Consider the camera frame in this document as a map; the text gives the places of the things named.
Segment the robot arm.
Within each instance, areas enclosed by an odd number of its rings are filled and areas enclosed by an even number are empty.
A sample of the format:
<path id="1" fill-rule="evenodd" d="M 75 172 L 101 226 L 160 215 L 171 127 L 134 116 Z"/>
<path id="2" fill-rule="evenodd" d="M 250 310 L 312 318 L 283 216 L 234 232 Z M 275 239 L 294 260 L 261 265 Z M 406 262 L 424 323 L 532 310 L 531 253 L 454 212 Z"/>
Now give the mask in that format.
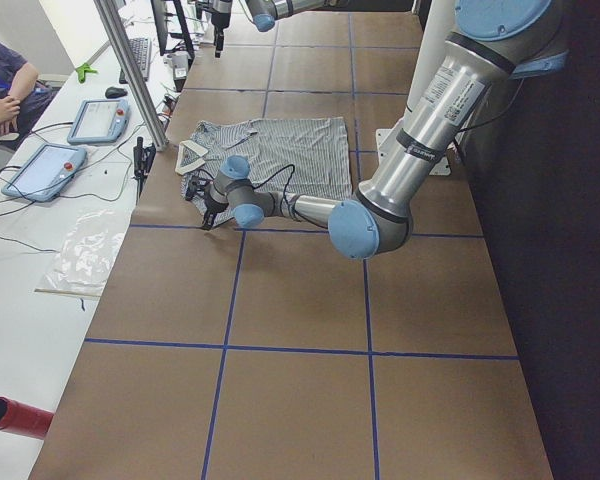
<path id="1" fill-rule="evenodd" d="M 400 248 L 413 229 L 410 200 L 488 89 L 563 67 L 568 7 L 566 1 L 455 2 L 443 60 L 414 109 L 384 140 L 385 156 L 372 178 L 350 198 L 258 192 L 248 160 L 233 155 L 205 187 L 203 229 L 212 229 L 216 215 L 229 210 L 242 228 L 272 216 L 320 226 L 352 259 Z"/>
<path id="2" fill-rule="evenodd" d="M 220 58 L 224 50 L 224 31 L 229 28 L 232 15 L 232 0 L 195 1 L 196 14 L 203 12 L 211 15 L 213 25 L 214 55 Z M 244 6 L 251 16 L 251 21 L 259 32 L 271 30 L 276 22 L 295 14 L 321 8 L 345 8 L 348 1 L 322 0 L 254 0 L 245 1 Z"/>

